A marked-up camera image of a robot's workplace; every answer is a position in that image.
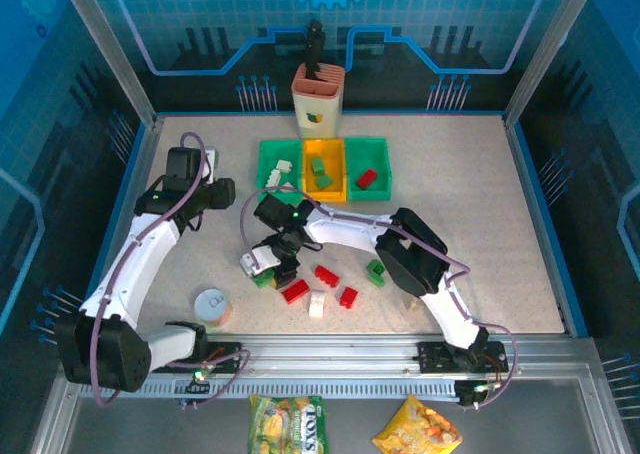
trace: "toy block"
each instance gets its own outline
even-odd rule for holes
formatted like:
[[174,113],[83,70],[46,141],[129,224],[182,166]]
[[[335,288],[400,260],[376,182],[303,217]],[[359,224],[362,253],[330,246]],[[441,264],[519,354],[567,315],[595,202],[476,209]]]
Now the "toy block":
[[251,280],[255,282],[256,286],[262,289],[264,286],[266,286],[271,282],[275,274],[276,273],[273,269],[267,269],[266,271],[261,272],[257,276],[252,277]]
[[356,296],[358,295],[358,291],[351,287],[345,287],[342,296],[340,296],[340,305],[346,307],[347,309],[351,309],[353,306],[353,301],[356,300]]
[[324,176],[324,162],[319,157],[311,159],[311,170],[314,176]]
[[324,315],[324,291],[311,291],[309,317],[320,318]]
[[305,281],[300,280],[296,282],[293,286],[287,287],[284,291],[282,291],[282,295],[284,296],[287,304],[291,304],[293,301],[300,299],[311,289],[309,288],[309,284]]
[[316,267],[314,274],[318,279],[331,287],[337,287],[340,283],[340,278],[324,266]]
[[374,259],[369,264],[367,264],[367,272],[369,273],[381,276],[382,274],[384,274],[385,270],[386,269],[384,268],[384,264],[382,264],[377,259]]
[[285,174],[289,174],[292,167],[293,164],[290,161],[285,161],[284,159],[278,160],[278,163],[276,164],[276,169],[280,172],[284,172]]
[[384,287],[384,277],[375,272],[367,273],[367,280],[376,287]]
[[373,184],[373,181],[375,181],[377,178],[378,178],[378,173],[372,169],[369,169],[362,176],[360,176],[360,179],[356,181],[356,186],[358,186],[360,189],[364,191],[371,184]]
[[280,177],[282,177],[282,172],[278,169],[272,170],[271,174],[269,174],[266,187],[275,187],[280,184]]
[[329,176],[316,177],[316,186],[318,186],[318,189],[326,189],[331,184],[333,184],[333,180]]

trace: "work surface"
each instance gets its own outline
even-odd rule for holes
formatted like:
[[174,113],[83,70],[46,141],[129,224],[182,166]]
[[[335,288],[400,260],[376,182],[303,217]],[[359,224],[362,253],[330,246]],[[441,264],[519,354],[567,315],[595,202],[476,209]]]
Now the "work surface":
[[[365,266],[373,258],[366,252],[327,245],[320,253],[300,253],[299,276],[312,288],[323,288],[312,272],[318,263],[341,277],[337,289],[327,288],[322,319],[309,318],[308,295],[287,305],[278,291],[258,289],[245,277],[238,264],[246,252],[239,215],[256,190],[260,141],[295,139],[294,116],[167,118],[148,184],[164,173],[167,152],[179,145],[185,131],[198,133],[205,145],[219,150],[217,176],[235,180],[236,202],[225,211],[207,211],[200,231],[185,232],[168,254],[142,307],[141,331],[166,321],[195,320],[196,296],[216,287],[233,305],[231,320],[220,329],[224,332],[440,332],[426,306],[412,303],[388,275],[382,289],[366,280]],[[414,210],[448,245],[449,255],[471,267],[471,275],[456,284],[477,318],[519,333],[563,331],[498,116],[344,116],[340,135],[385,137],[394,176],[390,202],[340,208],[371,214]],[[270,233],[252,215],[247,224],[251,243]],[[338,302],[347,285],[359,291],[351,310]]]

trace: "chip bag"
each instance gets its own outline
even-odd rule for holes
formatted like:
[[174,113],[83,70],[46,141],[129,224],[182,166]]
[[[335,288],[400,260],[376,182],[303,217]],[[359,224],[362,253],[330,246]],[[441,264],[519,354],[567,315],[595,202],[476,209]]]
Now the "chip bag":
[[461,442],[449,421],[413,395],[373,439],[384,454],[449,454]]
[[322,398],[251,396],[249,454],[329,454]]

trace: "robotic arm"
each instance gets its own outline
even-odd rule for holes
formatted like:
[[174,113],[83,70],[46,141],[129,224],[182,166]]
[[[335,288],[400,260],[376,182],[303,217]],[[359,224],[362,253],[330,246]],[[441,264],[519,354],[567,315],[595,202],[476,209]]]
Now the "robotic arm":
[[[200,361],[207,349],[206,332],[198,324],[168,323],[142,338],[136,332],[140,308],[162,261],[184,231],[200,228],[205,209],[226,209],[235,200],[232,179],[216,179],[218,153],[206,150],[202,179],[191,197],[169,218],[141,240],[139,235],[156,223],[189,191],[197,178],[201,151],[187,147],[169,150],[166,174],[138,198],[124,246],[111,268],[78,313],[61,318],[55,326],[60,358],[71,382],[90,384],[90,339],[107,285],[114,279],[109,304],[102,315],[97,369],[100,386],[136,391],[147,374],[177,359]],[[137,243],[130,253],[126,251]],[[120,260],[126,261],[116,272]]]
[[393,215],[370,216],[324,205],[319,209],[308,200],[294,208],[267,194],[254,215],[277,232],[242,256],[240,264],[246,275],[274,269],[276,287],[285,286],[296,278],[299,250],[325,243],[377,254],[393,282],[427,305],[442,328],[452,358],[469,369],[484,362],[488,332],[473,324],[471,313],[449,281],[449,264],[415,243],[406,246],[404,237],[387,227],[400,228],[446,254],[444,242],[413,211],[400,208]]

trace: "purple cable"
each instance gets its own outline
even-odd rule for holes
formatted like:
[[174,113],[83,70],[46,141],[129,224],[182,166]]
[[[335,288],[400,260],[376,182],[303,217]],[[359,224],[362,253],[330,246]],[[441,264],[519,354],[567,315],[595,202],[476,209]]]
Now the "purple cable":
[[249,364],[249,359],[251,358],[251,353],[247,349],[240,349],[239,351],[236,351],[236,352],[234,352],[232,354],[228,354],[226,356],[222,356],[222,357],[219,357],[217,359],[212,359],[211,361],[201,362],[199,364],[198,363],[189,363],[189,362],[171,362],[171,363],[169,363],[167,365],[169,367],[180,367],[180,368],[183,368],[183,369],[198,369],[198,368],[203,367],[203,366],[215,366],[216,364],[219,364],[221,362],[228,361],[229,359],[234,359],[236,357],[239,357],[240,354],[245,354],[245,356],[246,356],[244,358],[244,361],[242,362],[242,366],[240,366],[240,368],[231,377],[231,379],[229,379],[227,381],[227,383],[224,386],[222,386],[220,389],[218,389],[218,392],[216,392],[210,398],[197,403],[198,406],[204,406],[205,404],[209,404],[210,402],[215,401],[222,394],[224,394],[225,392],[227,392],[229,390],[229,387],[231,387],[231,384],[233,384],[236,381],[236,379],[238,379],[238,377],[240,377],[240,374],[242,374],[244,369],[247,367],[247,364]]
[[[264,189],[260,189],[260,190],[258,190],[256,192],[254,192],[253,194],[251,194],[249,196],[249,198],[243,204],[242,209],[240,210],[240,235],[242,236],[242,242],[244,243],[245,249],[247,249],[247,251],[249,252],[249,255],[251,256],[251,260],[253,261],[253,264],[255,265],[255,267],[258,267],[258,268],[260,267],[260,263],[258,262],[258,259],[256,258],[255,254],[253,253],[253,250],[251,249],[251,244],[249,244],[249,240],[247,239],[247,234],[246,234],[246,231],[245,231],[245,223],[244,223],[244,221],[245,221],[247,207],[249,206],[249,203],[253,200],[254,197],[262,194],[263,192],[280,191],[280,190],[295,192],[297,194],[302,195],[305,199],[307,199],[309,202],[311,202],[313,207],[318,209],[318,211],[320,211],[322,214],[324,214],[325,216],[331,216],[331,213],[329,211],[325,210],[320,205],[320,203],[318,203],[315,199],[313,199],[309,194],[307,194],[306,192],[302,192],[302,191],[296,189],[295,187],[289,187],[289,186],[265,187]],[[469,268],[469,266],[467,266],[466,264],[463,264],[460,261],[456,261],[455,259],[447,256],[446,254],[443,254],[442,252],[434,249],[433,247],[431,247],[429,244],[427,244],[423,240],[418,239],[413,234],[405,231],[404,229],[402,229],[402,228],[400,228],[398,226],[394,226],[393,224],[390,224],[388,222],[375,222],[375,221],[373,221],[371,219],[366,219],[366,218],[357,217],[357,216],[350,216],[350,215],[345,215],[345,214],[333,214],[333,218],[334,219],[341,219],[343,221],[359,222],[361,224],[366,224],[366,225],[373,225],[375,223],[377,226],[385,227],[387,229],[390,229],[390,230],[400,234],[401,236],[403,236],[406,239],[410,240],[411,242],[413,242],[417,246],[421,247],[422,249],[424,249],[428,253],[433,254],[434,256],[436,256],[441,261],[444,261],[444,262],[446,262],[448,264],[456,266],[460,270],[458,272],[456,272],[455,274],[452,274],[451,276],[449,276],[448,279],[445,280],[445,284],[446,284],[447,287],[449,287],[451,285],[451,283],[455,279],[458,279],[458,278],[460,278],[462,276],[465,276],[465,275],[467,275],[467,274],[469,274],[471,272],[471,268]],[[453,302],[456,305],[458,311],[460,311],[460,314],[462,315],[462,317],[464,317],[465,319],[471,318],[471,316],[469,316],[469,314],[467,314],[467,312],[462,308],[462,306],[460,305],[460,302],[458,301],[456,296],[453,294],[453,292],[450,292],[449,294],[451,295],[451,298],[453,299]],[[504,326],[501,326],[499,324],[490,324],[490,323],[480,322],[480,321],[476,321],[475,319],[471,319],[471,322],[475,326],[478,326],[478,327],[484,327],[485,329],[488,329],[488,328],[498,329],[500,331],[505,332],[507,334],[507,336],[509,336],[509,339],[511,340],[511,343],[513,344],[513,365],[511,366],[511,370],[509,371],[509,375],[507,376],[507,379],[505,380],[504,385],[500,388],[500,390],[497,392],[497,394],[495,396],[487,398],[483,402],[479,403],[477,405],[477,409],[479,409],[479,408],[484,407],[484,406],[486,406],[488,404],[491,404],[498,397],[500,397],[502,395],[502,393],[506,390],[507,386],[511,383],[511,380],[513,379],[513,374],[516,371],[517,366],[518,366],[518,344],[516,342],[516,338],[513,335],[513,333],[509,329],[504,327]]]
[[98,407],[108,406],[115,400],[116,397],[118,397],[118,394],[120,394],[120,391],[116,391],[107,401],[105,401],[102,398],[102,395],[100,394],[100,385],[98,383],[98,339],[100,337],[100,326],[102,325],[102,318],[104,316],[104,312],[107,309],[107,305],[110,302],[109,298],[111,297],[111,293],[113,292],[113,287],[115,286],[116,281],[118,280],[118,277],[120,275],[120,272],[122,271],[122,268],[126,264],[127,260],[129,259],[129,257],[131,256],[135,248],[141,244],[142,240],[147,236],[147,234],[149,234],[161,223],[163,223],[164,221],[169,219],[171,216],[173,216],[178,211],[178,209],[180,209],[185,204],[185,202],[189,200],[189,198],[193,195],[195,190],[198,188],[200,181],[202,180],[202,174],[204,172],[204,166],[206,164],[206,157],[207,157],[207,153],[204,148],[204,143],[202,142],[202,139],[200,139],[200,136],[198,136],[195,132],[185,132],[184,134],[182,134],[182,137],[180,138],[180,146],[184,146],[184,141],[187,137],[193,137],[197,141],[198,146],[200,147],[200,165],[198,166],[198,173],[196,174],[196,178],[194,179],[193,184],[191,185],[189,190],[185,193],[185,195],[182,196],[182,198],[171,209],[165,212],[162,216],[160,216],[154,222],[149,224],[149,226],[146,229],[144,229],[140,234],[138,234],[135,240],[131,242],[131,244],[129,244],[129,247],[127,247],[126,251],[124,251],[124,254],[122,255],[122,257],[120,258],[120,260],[118,261],[118,263],[113,269],[113,274],[109,278],[109,281],[107,282],[107,288],[105,289],[105,293],[102,296],[102,299],[100,300],[100,305],[98,306],[98,312],[96,313],[96,319],[95,321],[93,321],[93,329],[91,330],[91,342],[89,343],[89,372],[91,377],[91,390],[93,391],[93,397]]

